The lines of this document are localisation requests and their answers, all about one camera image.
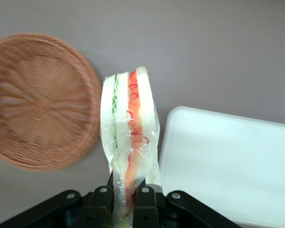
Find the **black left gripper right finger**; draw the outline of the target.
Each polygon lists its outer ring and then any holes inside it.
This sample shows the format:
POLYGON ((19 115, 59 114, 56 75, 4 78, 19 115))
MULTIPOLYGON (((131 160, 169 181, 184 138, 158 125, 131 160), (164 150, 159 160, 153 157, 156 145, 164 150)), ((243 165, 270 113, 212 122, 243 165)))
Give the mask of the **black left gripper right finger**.
POLYGON ((144 181, 140 184, 134 194, 133 228, 165 227, 157 204, 157 196, 161 195, 161 186, 146 184, 144 181))

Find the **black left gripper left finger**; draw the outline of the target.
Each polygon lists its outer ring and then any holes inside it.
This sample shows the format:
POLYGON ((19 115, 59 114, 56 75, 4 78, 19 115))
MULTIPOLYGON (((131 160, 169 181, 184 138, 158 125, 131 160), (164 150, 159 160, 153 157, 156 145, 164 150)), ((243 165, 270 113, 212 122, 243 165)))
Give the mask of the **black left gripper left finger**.
POLYGON ((114 207, 113 173, 108 183, 88 193, 78 217, 79 228, 112 228, 114 207))

